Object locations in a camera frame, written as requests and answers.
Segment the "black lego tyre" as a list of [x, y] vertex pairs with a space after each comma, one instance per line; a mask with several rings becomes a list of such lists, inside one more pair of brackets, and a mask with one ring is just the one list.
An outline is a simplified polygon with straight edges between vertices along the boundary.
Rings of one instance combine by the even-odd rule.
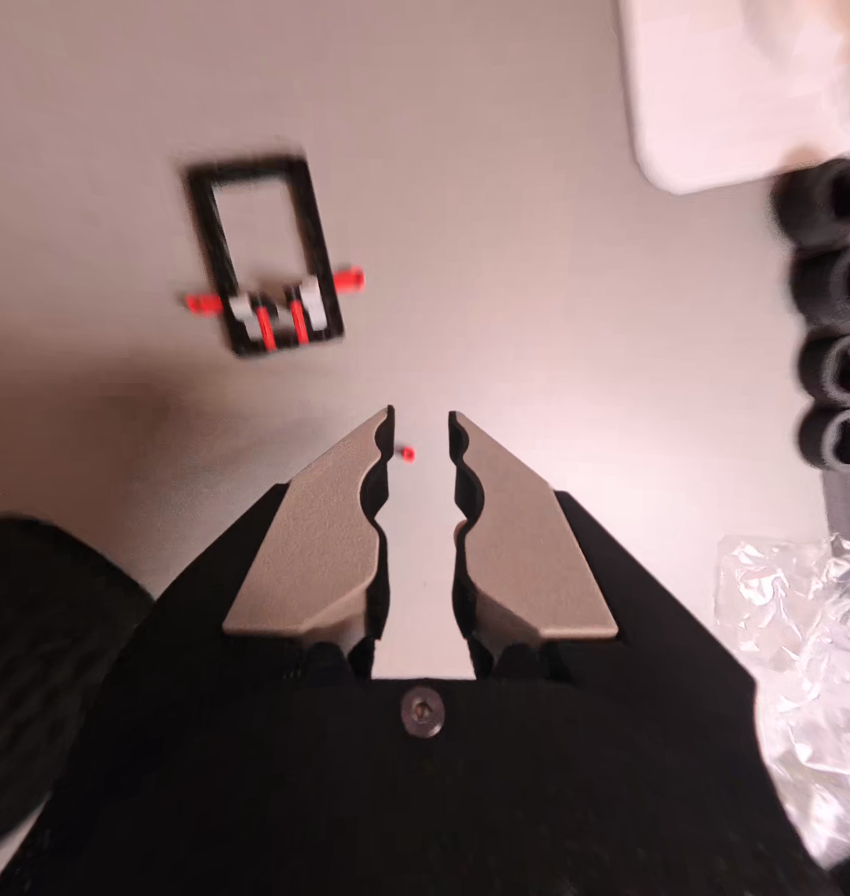
[[850, 469], [850, 407], [812, 407], [800, 423], [798, 445], [802, 458], [816, 469]]
[[797, 373], [816, 406], [850, 408], [850, 327], [812, 328], [799, 352]]
[[776, 223], [799, 250], [850, 238], [850, 159], [835, 158], [782, 175], [772, 193]]
[[789, 289], [809, 326], [850, 327], [850, 244], [798, 255]]

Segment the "person's dark clothing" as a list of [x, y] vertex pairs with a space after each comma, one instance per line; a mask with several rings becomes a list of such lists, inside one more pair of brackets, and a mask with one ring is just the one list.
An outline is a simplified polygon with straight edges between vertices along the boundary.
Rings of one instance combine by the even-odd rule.
[[0, 516], [0, 841], [48, 798], [153, 598], [47, 522]]

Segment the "black lego frame red pins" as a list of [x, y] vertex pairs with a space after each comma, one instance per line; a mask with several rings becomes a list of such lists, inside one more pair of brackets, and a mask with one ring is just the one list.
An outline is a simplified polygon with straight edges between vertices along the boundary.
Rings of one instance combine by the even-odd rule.
[[[217, 194], [234, 185], [279, 182], [287, 187], [307, 272], [278, 283], [275, 295], [240, 285]], [[193, 315], [217, 319], [231, 352], [241, 360], [336, 342], [344, 336], [340, 297], [366, 285], [363, 269], [332, 267], [315, 189], [304, 155], [277, 153], [232, 161], [196, 162], [185, 170], [189, 206], [212, 291], [188, 294]]]

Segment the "white desk stand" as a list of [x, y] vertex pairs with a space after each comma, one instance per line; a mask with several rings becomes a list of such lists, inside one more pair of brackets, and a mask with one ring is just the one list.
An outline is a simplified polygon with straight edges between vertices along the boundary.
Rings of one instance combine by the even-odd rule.
[[675, 196], [850, 158], [850, 1], [621, 1], [634, 154]]

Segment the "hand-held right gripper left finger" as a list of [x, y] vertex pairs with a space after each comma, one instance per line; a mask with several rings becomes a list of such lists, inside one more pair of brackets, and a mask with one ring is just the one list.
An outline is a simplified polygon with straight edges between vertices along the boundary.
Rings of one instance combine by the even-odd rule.
[[232, 636], [330, 644], [369, 678], [390, 603], [386, 534], [395, 410], [386, 406], [288, 485], [223, 622]]

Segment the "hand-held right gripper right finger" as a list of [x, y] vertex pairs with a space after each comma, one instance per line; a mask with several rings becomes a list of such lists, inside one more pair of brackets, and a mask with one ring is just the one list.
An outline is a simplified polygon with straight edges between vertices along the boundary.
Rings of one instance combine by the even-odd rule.
[[550, 483], [459, 411], [449, 413], [454, 501], [453, 613], [477, 678], [521, 648], [619, 635]]

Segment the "clear plastic bag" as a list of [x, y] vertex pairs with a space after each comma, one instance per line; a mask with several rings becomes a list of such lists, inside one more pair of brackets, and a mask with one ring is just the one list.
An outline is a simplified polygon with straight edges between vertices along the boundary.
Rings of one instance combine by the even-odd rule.
[[725, 538], [713, 617], [755, 678], [755, 729], [780, 800], [832, 869], [850, 858], [850, 541]]

